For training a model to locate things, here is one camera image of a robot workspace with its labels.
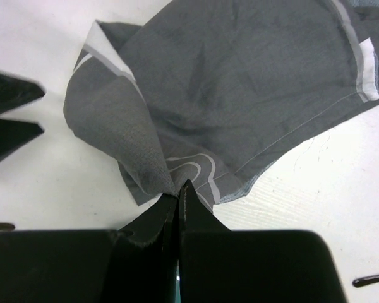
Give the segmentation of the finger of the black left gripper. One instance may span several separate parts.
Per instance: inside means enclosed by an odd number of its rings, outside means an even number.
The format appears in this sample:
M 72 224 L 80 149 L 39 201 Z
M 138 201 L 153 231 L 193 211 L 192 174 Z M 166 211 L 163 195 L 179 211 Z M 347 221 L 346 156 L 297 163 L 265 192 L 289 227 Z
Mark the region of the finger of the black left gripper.
M 36 82 L 0 73 L 0 114 L 33 102 L 45 95 Z
M 0 161 L 43 133 L 37 123 L 0 119 Z

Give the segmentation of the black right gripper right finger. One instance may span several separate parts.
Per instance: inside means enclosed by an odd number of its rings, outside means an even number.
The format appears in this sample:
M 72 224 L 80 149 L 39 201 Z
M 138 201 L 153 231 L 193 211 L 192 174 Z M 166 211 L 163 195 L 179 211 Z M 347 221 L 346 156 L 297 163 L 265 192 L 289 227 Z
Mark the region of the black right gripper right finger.
M 231 231 L 214 216 L 209 205 L 204 205 L 200 201 L 190 180 L 187 180 L 180 189 L 178 218 L 181 233 Z

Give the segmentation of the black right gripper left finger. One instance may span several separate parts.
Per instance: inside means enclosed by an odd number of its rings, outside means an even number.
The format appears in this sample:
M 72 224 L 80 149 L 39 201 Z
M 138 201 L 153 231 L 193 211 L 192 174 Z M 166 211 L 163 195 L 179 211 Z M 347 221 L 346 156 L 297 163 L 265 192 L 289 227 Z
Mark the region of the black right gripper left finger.
M 178 199 L 163 194 L 154 205 L 131 223 L 118 230 L 118 236 L 136 247 L 149 247 L 158 242 L 174 221 Z

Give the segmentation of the grey cloth placemat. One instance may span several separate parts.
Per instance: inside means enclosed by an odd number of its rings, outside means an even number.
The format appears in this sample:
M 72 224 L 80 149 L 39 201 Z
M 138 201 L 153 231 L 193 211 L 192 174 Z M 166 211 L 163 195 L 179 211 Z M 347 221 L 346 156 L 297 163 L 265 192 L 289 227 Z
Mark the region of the grey cloth placemat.
M 143 26 L 93 23 L 64 117 L 138 204 L 191 180 L 215 205 L 377 105 L 379 1 L 172 1 Z

